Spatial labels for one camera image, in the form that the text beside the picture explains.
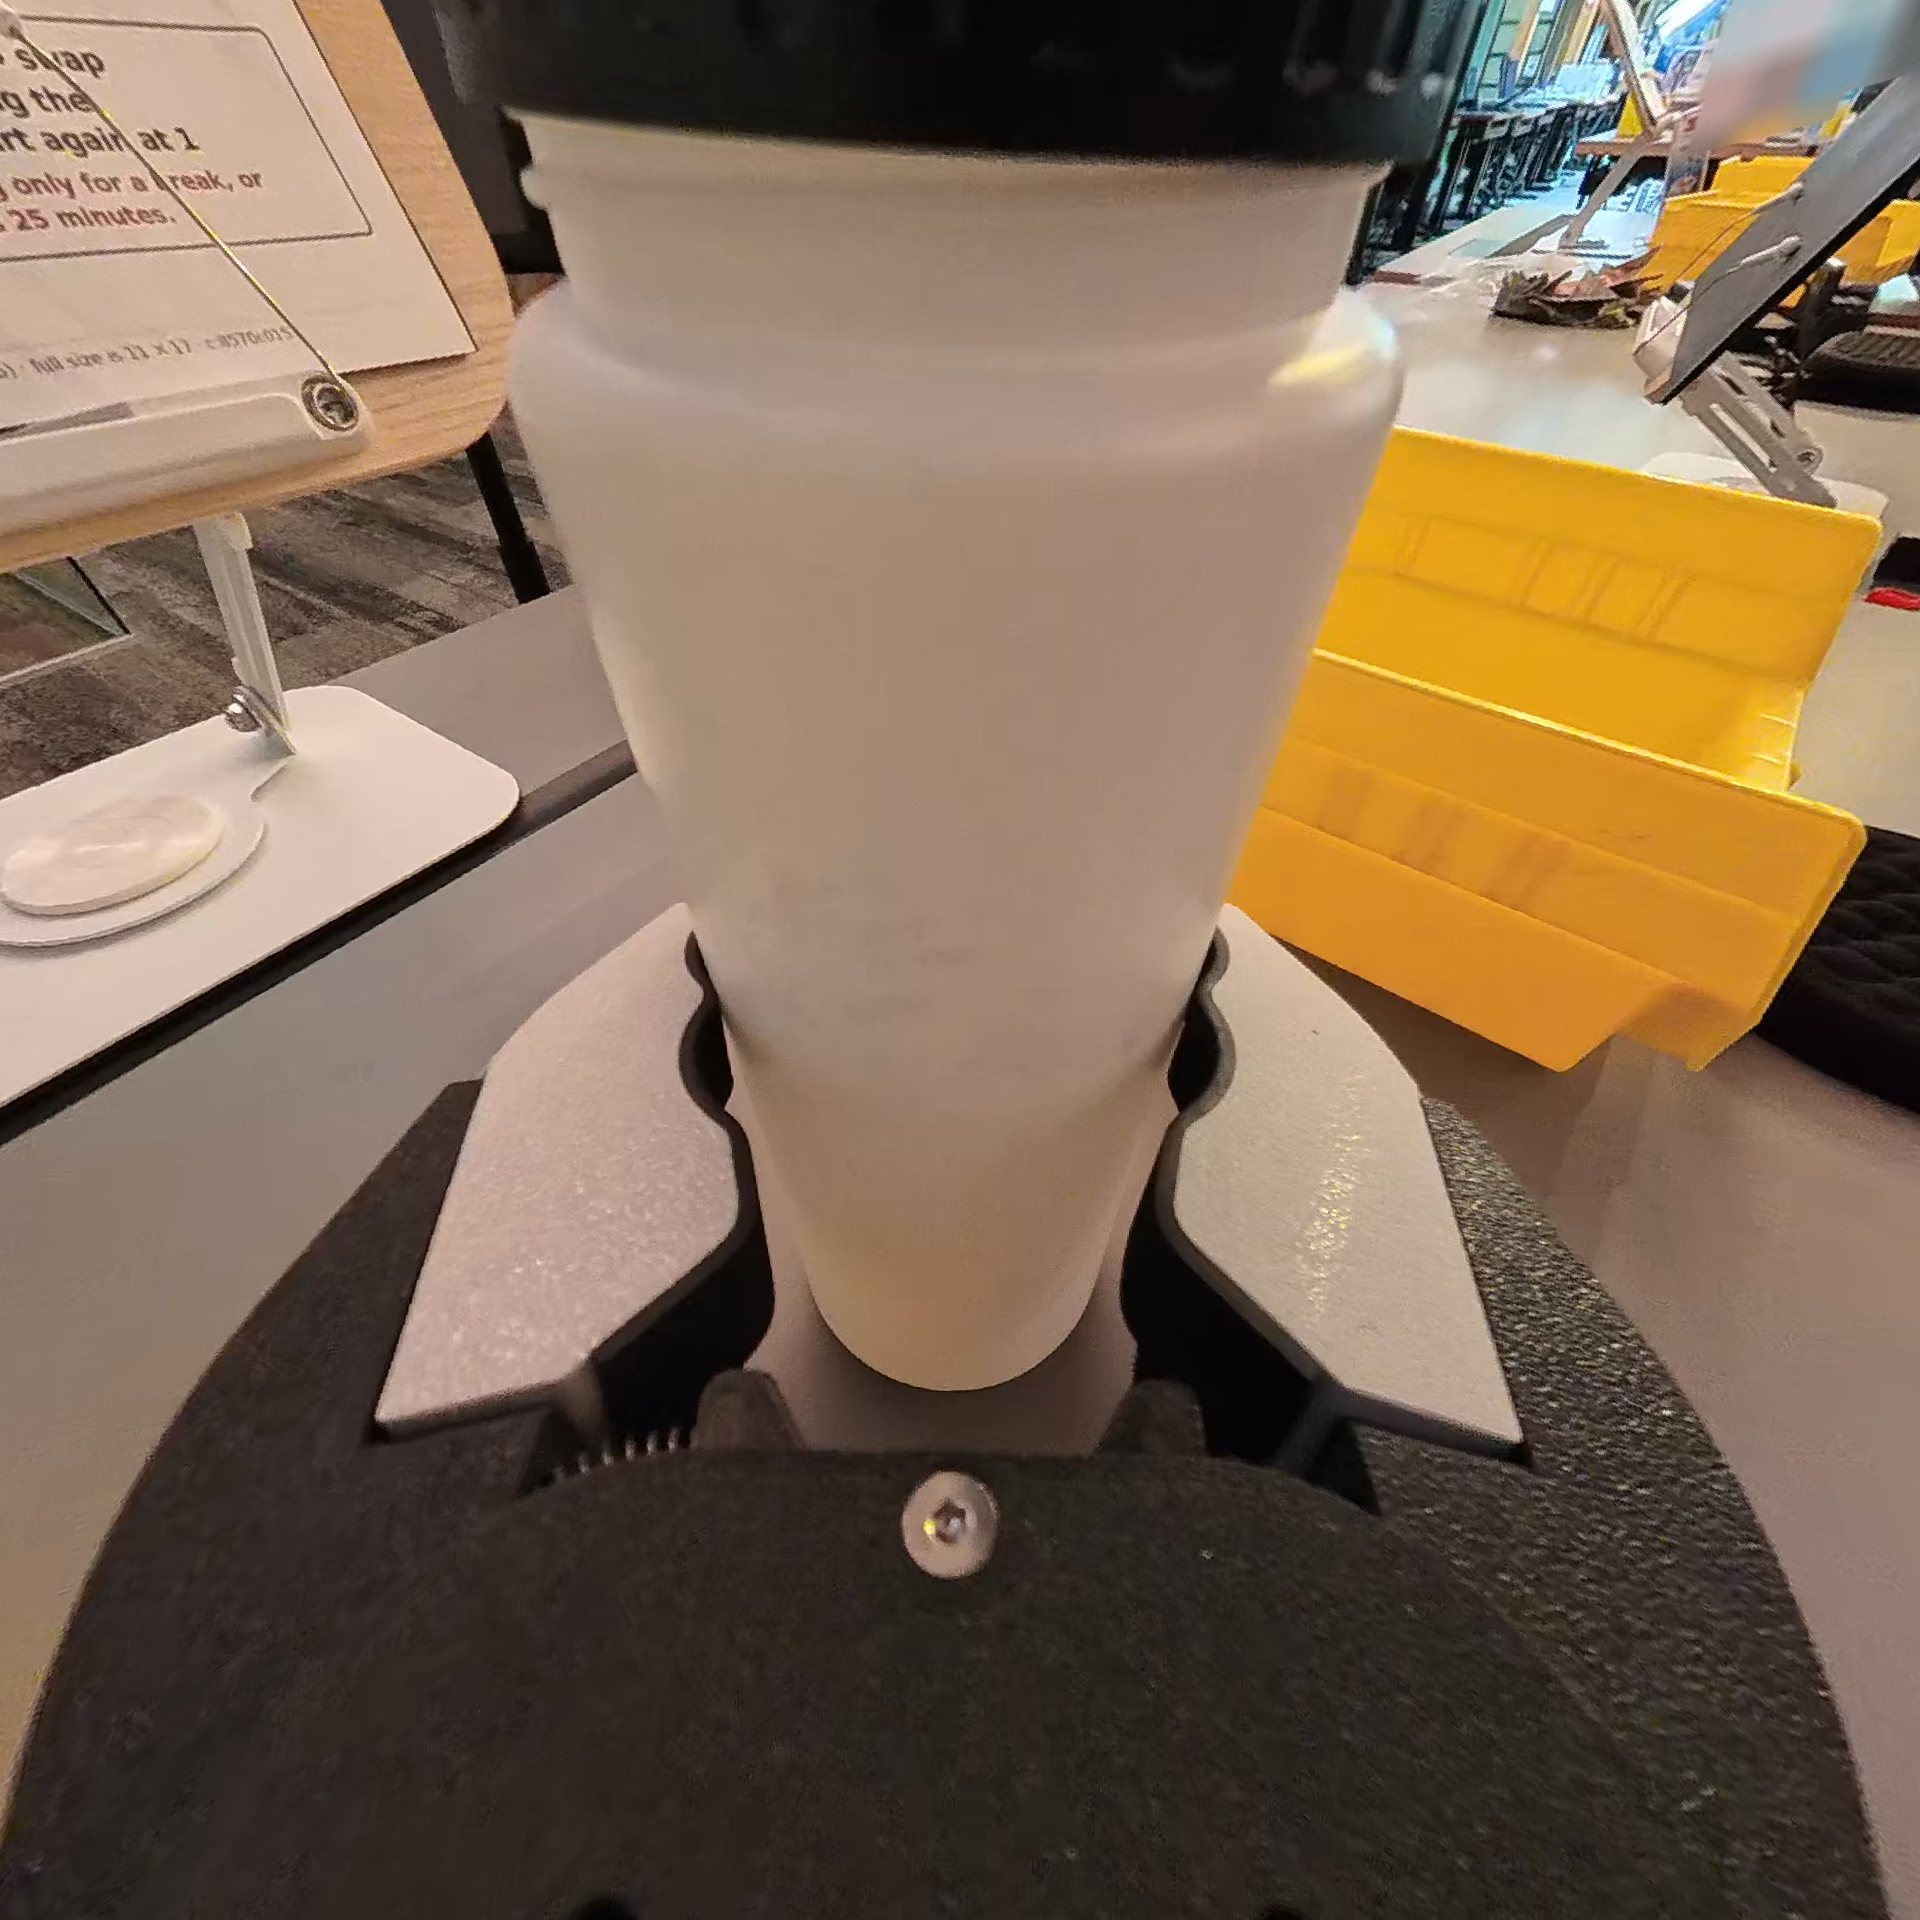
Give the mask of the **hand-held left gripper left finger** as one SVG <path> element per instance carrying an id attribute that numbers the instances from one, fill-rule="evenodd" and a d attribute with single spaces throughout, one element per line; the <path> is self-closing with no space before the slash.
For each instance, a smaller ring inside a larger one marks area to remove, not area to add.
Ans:
<path id="1" fill-rule="evenodd" d="M 690 1436 L 774 1325 L 729 1037 L 685 905 L 540 1006 L 485 1074 L 375 1419 L 557 1411 Z"/>

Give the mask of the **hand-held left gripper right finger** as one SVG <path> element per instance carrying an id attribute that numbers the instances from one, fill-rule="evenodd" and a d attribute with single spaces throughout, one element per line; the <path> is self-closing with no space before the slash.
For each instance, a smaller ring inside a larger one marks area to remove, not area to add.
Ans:
<path id="1" fill-rule="evenodd" d="M 1138 1381 L 1212 1456 L 1316 1462 L 1336 1426 L 1516 1456 L 1525 1426 L 1424 1097 L 1357 1010 L 1221 910 L 1126 1243 Z"/>

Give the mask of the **yellow plastic bin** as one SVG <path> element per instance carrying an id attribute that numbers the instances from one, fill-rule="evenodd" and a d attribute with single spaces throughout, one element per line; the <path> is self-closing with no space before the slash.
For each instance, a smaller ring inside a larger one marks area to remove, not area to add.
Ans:
<path id="1" fill-rule="evenodd" d="M 1398 425 L 1242 850 L 1274 938 L 1548 1069 L 1751 1032 L 1865 847 L 1796 729 L 1878 515 Z"/>
<path id="2" fill-rule="evenodd" d="M 1809 168 L 1807 154 L 1728 158 L 1709 190 L 1667 197 L 1638 266 L 1645 289 L 1661 294 L 1681 278 L 1696 282 Z M 1838 258 L 1848 286 L 1884 286 L 1909 274 L 1918 258 L 1918 203 L 1906 197 L 1889 201 L 1852 237 L 1822 242 L 1815 258 Z"/>

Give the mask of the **white plastic bottle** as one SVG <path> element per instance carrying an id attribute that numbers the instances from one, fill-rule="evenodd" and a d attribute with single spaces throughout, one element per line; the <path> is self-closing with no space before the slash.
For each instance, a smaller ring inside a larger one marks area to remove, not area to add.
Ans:
<path id="1" fill-rule="evenodd" d="M 1381 159 L 528 111 L 510 405 L 828 1328 L 1081 1320 L 1403 376 Z"/>

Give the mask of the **black bottle lid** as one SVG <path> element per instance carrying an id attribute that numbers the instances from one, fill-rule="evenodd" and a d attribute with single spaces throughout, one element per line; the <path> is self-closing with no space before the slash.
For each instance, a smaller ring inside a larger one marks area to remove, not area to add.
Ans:
<path id="1" fill-rule="evenodd" d="M 481 1 L 449 67 L 517 113 L 903 150 L 1424 158 L 1462 1 Z"/>

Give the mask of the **black mesh wrist pad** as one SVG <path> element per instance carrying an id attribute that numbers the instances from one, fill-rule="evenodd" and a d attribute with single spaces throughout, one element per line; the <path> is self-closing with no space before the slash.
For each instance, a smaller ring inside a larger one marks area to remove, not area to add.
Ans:
<path id="1" fill-rule="evenodd" d="M 1918 1112 L 1918 839 L 1866 842 L 1758 1025 L 1838 1083 Z"/>
<path id="2" fill-rule="evenodd" d="M 1918 416 L 1918 333 L 1860 328 L 1815 344 L 1803 359 L 1799 399 L 1889 416 Z"/>

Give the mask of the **brown crumpled debris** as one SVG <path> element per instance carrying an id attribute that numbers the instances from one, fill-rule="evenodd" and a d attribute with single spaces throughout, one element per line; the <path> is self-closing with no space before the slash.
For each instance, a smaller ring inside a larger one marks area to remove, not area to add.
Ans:
<path id="1" fill-rule="evenodd" d="M 1657 291 L 1635 272 L 1576 272 L 1548 260 L 1531 272 L 1507 272 L 1493 298 L 1493 317 L 1573 329 L 1629 329 Z"/>

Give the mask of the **printed instruction sheet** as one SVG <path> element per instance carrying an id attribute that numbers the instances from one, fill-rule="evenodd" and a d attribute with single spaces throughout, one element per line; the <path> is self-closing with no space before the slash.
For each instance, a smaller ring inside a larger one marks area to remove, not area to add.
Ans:
<path id="1" fill-rule="evenodd" d="M 6 11 L 6 430 L 471 351 L 299 5 Z"/>

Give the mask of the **tilted panel stand white base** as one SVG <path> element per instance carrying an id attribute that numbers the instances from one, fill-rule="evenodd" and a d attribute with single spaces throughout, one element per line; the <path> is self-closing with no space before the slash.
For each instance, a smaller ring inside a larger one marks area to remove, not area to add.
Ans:
<path id="1" fill-rule="evenodd" d="M 1716 484 L 1748 481 L 1802 507 L 1869 512 L 1838 493 L 1793 404 L 1842 284 L 1839 247 L 1915 175 L 1915 72 L 1894 77 L 1796 181 L 1765 201 L 1678 298 L 1657 298 L 1634 365 L 1654 405 L 1678 405 L 1723 453 Z"/>

